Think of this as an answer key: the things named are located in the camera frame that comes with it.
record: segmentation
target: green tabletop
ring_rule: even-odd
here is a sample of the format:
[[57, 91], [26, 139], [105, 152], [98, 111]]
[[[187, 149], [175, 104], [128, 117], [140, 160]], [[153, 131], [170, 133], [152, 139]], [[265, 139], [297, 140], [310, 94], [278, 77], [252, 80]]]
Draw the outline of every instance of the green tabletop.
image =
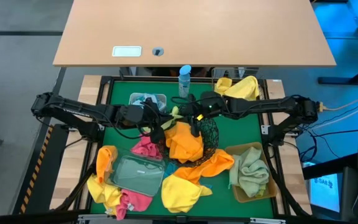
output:
[[[192, 83], [190, 92], [198, 99], [203, 91], [210, 91], [211, 84]], [[178, 96], [178, 83], [167, 82], [114, 82], [111, 96], [111, 104], [128, 104], [131, 93], [162, 93], [167, 96], [167, 109], [174, 104], [170, 101], [172, 96]], [[232, 120], [225, 117], [215, 118], [219, 128], [219, 148], [260, 142], [260, 126], [257, 115], [252, 114], [244, 119]], [[122, 131], [127, 136], [137, 136], [139, 131]], [[127, 154], [138, 142], [123, 138], [113, 128], [108, 128], [104, 135], [104, 145], [114, 145], [119, 149], [119, 154]], [[188, 213], [170, 213], [161, 200], [161, 189], [154, 196], [152, 203], [144, 212], [130, 212], [131, 215], [189, 215], [194, 217], [256, 217], [272, 218], [272, 204], [270, 199], [262, 199], [254, 202], [239, 203], [235, 200], [232, 189], [228, 189], [229, 171], [224, 171], [216, 177], [202, 177], [202, 184], [212, 185], [213, 194], [200, 197], [194, 207]], [[91, 213], [104, 213], [103, 204], [92, 203]]]

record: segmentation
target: white cable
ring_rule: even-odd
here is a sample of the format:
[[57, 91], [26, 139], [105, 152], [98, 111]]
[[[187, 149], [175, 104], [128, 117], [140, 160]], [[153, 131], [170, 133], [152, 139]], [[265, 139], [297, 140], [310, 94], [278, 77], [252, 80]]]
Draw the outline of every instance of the white cable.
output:
[[349, 114], [349, 115], [347, 115], [347, 116], [345, 116], [345, 117], [343, 117], [343, 118], [339, 118], [339, 119], [337, 119], [337, 120], [335, 120], [335, 121], [328, 122], [328, 123], [326, 123], [326, 124], [322, 124], [322, 125], [319, 125], [319, 126], [317, 126], [317, 127], [311, 128], [311, 130], [318, 129], [318, 128], [322, 128], [322, 127], [324, 127], [324, 126], [327, 126], [327, 125], [330, 125], [330, 124], [333, 124], [333, 123], [337, 123], [338, 121], [342, 121], [343, 119], [346, 119], [346, 118], [348, 118], [348, 117], [350, 117], [350, 116], [352, 116], [352, 115], [354, 115], [354, 114], [356, 114], [356, 113], [358, 113], [358, 110], [355, 111], [355, 112], [353, 112], [353, 113], [351, 113], [351, 114]]
[[346, 105], [340, 106], [340, 107], [338, 107], [338, 108], [333, 108], [333, 109], [327, 108], [327, 107], [325, 106], [323, 109], [324, 109], [324, 110], [329, 110], [329, 111], [336, 111], [336, 110], [343, 109], [343, 108], [345, 108], [345, 107], [347, 107], [347, 106], [350, 106], [350, 105], [352, 105], [352, 104], [354, 104], [354, 103], [357, 103], [357, 102], [358, 102], [358, 100], [355, 100], [355, 101], [352, 101], [352, 102], [350, 102], [350, 103], [348, 103], [348, 104], [346, 104]]

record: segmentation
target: plastic lid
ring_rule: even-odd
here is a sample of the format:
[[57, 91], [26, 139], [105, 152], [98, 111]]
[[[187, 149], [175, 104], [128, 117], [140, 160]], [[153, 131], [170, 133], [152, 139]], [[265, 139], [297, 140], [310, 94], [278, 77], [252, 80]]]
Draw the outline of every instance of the plastic lid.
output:
[[123, 156], [112, 181], [123, 189], [153, 197], [161, 186], [163, 175], [164, 166], [157, 162]]
[[179, 70], [180, 75], [187, 75], [191, 72], [191, 65], [184, 65]]

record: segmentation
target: plastic bottle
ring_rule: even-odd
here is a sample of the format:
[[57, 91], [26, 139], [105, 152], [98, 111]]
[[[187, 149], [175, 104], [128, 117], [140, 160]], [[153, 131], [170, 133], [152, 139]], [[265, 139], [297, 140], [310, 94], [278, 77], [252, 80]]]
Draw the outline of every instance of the plastic bottle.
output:
[[187, 97], [190, 90], [191, 66], [185, 65], [179, 70], [179, 96]]

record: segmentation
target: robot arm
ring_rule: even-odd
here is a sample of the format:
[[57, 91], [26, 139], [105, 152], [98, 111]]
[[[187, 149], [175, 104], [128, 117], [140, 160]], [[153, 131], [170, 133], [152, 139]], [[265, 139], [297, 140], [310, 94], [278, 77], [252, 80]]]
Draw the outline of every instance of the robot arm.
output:
[[[190, 95], [185, 102], [181, 115], [187, 117], [192, 126], [193, 135], [198, 134], [196, 123], [204, 118], [225, 116], [241, 119], [249, 114], [284, 112], [290, 116], [279, 125], [269, 127], [268, 142], [282, 145], [285, 133], [300, 124], [311, 124], [317, 120], [317, 103], [302, 96], [289, 96], [276, 100], [247, 101], [229, 96], [221, 96], [213, 91], [201, 94], [199, 100]], [[153, 142], [163, 138], [161, 125], [173, 117], [160, 112], [150, 98], [143, 106], [138, 105], [89, 105], [69, 100], [53, 93], [38, 95], [31, 111], [34, 116], [56, 118], [79, 130], [81, 135], [90, 141], [99, 139], [99, 130], [103, 127], [116, 129], [133, 129], [148, 127]], [[84, 121], [77, 116], [93, 118], [96, 122]]]

